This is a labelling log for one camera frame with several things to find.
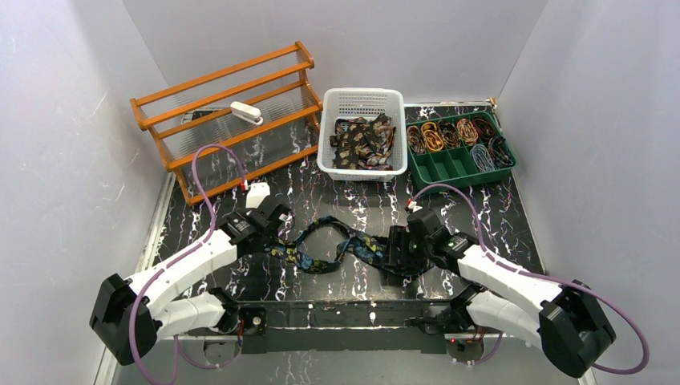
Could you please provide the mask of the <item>blue floral tie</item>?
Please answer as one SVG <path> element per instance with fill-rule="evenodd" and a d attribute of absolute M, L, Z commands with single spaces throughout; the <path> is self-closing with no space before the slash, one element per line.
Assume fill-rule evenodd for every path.
<path fill-rule="evenodd" d="M 298 250 L 298 246 L 311 233 L 327 226 L 338 229 L 346 236 L 346 240 L 337 245 L 336 258 L 333 261 L 312 258 L 307 253 Z M 388 265 L 387 242 L 388 238 L 386 237 L 371 236 L 350 227 L 336 217 L 327 216 L 309 224 L 294 241 L 284 241 L 280 238 L 267 241 L 264 254 L 291 263 L 306 274 L 333 273 L 341 267 L 342 259 L 347 253 L 376 269 L 391 274 L 399 274 L 394 267 Z"/>

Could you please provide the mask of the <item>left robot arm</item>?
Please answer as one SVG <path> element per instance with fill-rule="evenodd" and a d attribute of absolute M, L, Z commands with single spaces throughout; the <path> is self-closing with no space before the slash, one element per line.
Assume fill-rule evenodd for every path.
<path fill-rule="evenodd" d="M 181 294 L 200 278 L 247 255 L 264 255 L 298 267 L 306 274 L 338 270 L 346 253 L 377 269 L 394 274 L 388 265 L 388 240 L 372 236 L 327 216 L 308 225 L 298 238 L 278 236 L 291 216 L 290 208 L 272 197 L 251 199 L 230 213 L 215 229 L 172 258 L 128 278 L 112 274 L 99 289 L 90 328 L 124 366 L 144 357 L 161 338 L 209 328 L 223 334 L 263 334 L 266 312 L 243 308 L 221 288 L 195 298 Z M 346 235 L 332 261 L 315 259 L 299 245 L 315 230 L 333 226 Z"/>

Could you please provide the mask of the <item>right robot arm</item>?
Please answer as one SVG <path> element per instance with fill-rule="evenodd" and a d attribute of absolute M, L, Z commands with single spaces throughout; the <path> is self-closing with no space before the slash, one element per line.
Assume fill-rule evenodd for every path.
<path fill-rule="evenodd" d="M 540 349 L 562 373 L 581 377 L 615 342 L 617 335 L 597 300 L 579 281 L 554 283 L 483 249 L 477 237 L 450 232 L 430 209 L 411 213 L 407 225 L 393 225 L 387 260 L 399 268 L 434 265 L 467 281 L 438 313 L 412 319 L 437 333 L 484 326 Z"/>

